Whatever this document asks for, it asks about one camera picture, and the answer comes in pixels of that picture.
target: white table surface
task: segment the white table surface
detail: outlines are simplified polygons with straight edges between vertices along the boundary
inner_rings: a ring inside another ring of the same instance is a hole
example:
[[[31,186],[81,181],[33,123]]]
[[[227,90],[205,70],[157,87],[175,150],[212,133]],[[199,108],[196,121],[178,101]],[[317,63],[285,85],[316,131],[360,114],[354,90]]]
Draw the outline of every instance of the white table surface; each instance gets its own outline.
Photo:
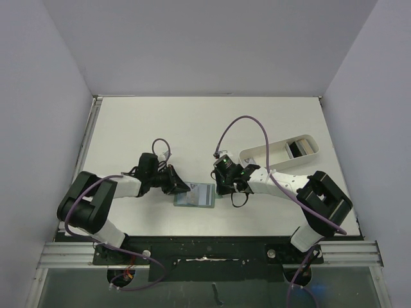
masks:
[[[119,174],[138,164],[140,154],[151,152],[152,141],[165,138],[173,164],[187,182],[213,183],[213,153],[229,123],[252,115],[267,130],[270,142],[309,134],[320,147],[313,162],[283,170],[295,175],[325,171],[347,192],[337,156],[317,98],[139,98],[106,97],[92,134],[83,169],[99,175]],[[259,126],[237,122],[221,150],[238,157],[241,150],[264,144]],[[159,142],[156,151],[165,150]],[[173,196],[151,189],[142,198],[114,200],[109,219],[128,235],[264,236],[292,235],[304,222],[300,207],[290,200],[250,195],[236,209],[230,197],[216,199],[215,208],[175,207]],[[352,210],[342,224],[348,235],[360,235]]]

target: white container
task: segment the white container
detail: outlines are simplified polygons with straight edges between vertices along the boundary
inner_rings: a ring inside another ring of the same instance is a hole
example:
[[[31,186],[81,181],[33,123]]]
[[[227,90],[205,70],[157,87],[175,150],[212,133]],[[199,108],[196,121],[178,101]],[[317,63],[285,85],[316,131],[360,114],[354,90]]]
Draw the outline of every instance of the white container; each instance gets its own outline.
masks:
[[[311,148],[313,149],[314,154],[304,155],[300,157],[295,157],[290,159],[285,145],[291,144],[294,141],[298,141],[300,139],[306,139],[310,144]],[[320,151],[319,145],[315,141],[315,139],[310,135],[301,135],[294,138],[289,138],[282,141],[277,141],[269,144],[270,150],[270,169],[281,171],[287,168],[299,166],[302,164],[306,164],[307,162],[311,162]],[[253,158],[254,162],[261,167],[266,167],[265,165],[265,145],[258,146],[256,148],[251,148],[247,150],[243,150],[240,152],[240,164],[245,167],[247,163],[245,159]]]

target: bolt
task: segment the bolt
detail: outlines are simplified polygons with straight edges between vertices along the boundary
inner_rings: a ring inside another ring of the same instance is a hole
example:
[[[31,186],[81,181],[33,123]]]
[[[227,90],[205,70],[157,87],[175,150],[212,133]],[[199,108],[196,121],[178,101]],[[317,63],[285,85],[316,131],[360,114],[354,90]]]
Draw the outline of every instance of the bolt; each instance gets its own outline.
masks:
[[[267,255],[270,259],[274,259],[275,258],[275,250],[270,249],[269,251],[267,251]]]
[[[150,257],[152,253],[149,250],[144,250],[142,253],[145,257]]]

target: white wall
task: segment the white wall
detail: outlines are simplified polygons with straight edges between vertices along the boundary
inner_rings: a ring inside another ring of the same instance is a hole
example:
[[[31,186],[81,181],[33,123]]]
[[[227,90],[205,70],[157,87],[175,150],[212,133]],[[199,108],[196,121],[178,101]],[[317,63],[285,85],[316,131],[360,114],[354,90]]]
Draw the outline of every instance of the white wall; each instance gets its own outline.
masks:
[[[44,0],[93,94],[322,95],[376,0]]]
[[[0,1],[0,298],[23,307],[91,94],[40,0]]]
[[[379,0],[324,96],[364,234],[394,307],[410,307],[411,1]]]

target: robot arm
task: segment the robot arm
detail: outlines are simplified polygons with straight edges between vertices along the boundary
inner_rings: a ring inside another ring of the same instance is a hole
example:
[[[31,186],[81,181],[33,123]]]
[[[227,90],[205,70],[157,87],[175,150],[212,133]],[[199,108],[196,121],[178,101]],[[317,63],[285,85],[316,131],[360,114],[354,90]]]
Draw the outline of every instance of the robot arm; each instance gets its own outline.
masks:
[[[58,207],[58,219],[65,221],[67,213],[79,196],[101,179],[102,177],[86,171],[79,173]],[[102,181],[86,195],[87,198],[92,198],[91,200],[80,200],[69,224],[82,229],[100,242],[120,248],[126,235],[107,219],[113,199],[142,197],[151,187],[160,187],[164,194],[178,194],[190,190],[172,165],[159,169],[158,157],[152,153],[143,153],[139,165],[131,172],[125,173],[123,177]]]
[[[214,173],[217,193],[220,195],[239,192],[288,198],[271,180],[271,173],[284,190],[291,192],[302,204],[338,226],[353,208],[351,200],[322,171],[317,171],[312,176],[287,175],[275,171],[269,173],[258,165],[242,167],[235,164],[228,155],[224,155],[214,163]],[[296,230],[291,243],[300,251],[306,252],[321,238],[334,236],[336,230],[313,214],[305,210],[303,212],[307,222]]]

